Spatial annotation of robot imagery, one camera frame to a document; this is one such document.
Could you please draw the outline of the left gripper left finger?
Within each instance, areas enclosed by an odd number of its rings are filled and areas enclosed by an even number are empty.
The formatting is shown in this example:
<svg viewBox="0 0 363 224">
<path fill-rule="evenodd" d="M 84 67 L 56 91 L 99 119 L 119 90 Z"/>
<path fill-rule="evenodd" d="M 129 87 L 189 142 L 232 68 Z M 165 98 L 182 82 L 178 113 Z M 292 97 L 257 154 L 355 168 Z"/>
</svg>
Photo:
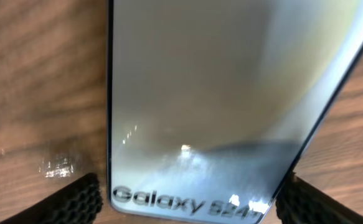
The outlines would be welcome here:
<svg viewBox="0 0 363 224">
<path fill-rule="evenodd" d="M 91 172 L 0 224 L 92 224 L 102 206 L 100 182 Z"/>
</svg>

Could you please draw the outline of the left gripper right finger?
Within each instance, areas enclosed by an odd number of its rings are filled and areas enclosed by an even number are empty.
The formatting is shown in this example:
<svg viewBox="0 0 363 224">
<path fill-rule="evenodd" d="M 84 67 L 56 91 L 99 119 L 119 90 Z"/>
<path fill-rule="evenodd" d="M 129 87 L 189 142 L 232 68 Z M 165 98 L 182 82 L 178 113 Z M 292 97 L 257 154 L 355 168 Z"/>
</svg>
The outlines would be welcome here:
<svg viewBox="0 0 363 224">
<path fill-rule="evenodd" d="M 363 216 L 292 173 L 276 197 L 282 224 L 363 224 Z"/>
</svg>

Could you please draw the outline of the blue Galaxy smartphone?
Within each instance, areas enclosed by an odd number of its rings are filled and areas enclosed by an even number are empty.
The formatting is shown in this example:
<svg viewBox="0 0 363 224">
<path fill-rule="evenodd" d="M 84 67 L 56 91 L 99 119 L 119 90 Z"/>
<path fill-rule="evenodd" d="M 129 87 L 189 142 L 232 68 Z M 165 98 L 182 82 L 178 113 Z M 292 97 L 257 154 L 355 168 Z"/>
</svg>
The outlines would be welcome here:
<svg viewBox="0 0 363 224">
<path fill-rule="evenodd" d="M 260 223 L 363 49 L 363 0 L 108 2 L 117 211 Z"/>
</svg>

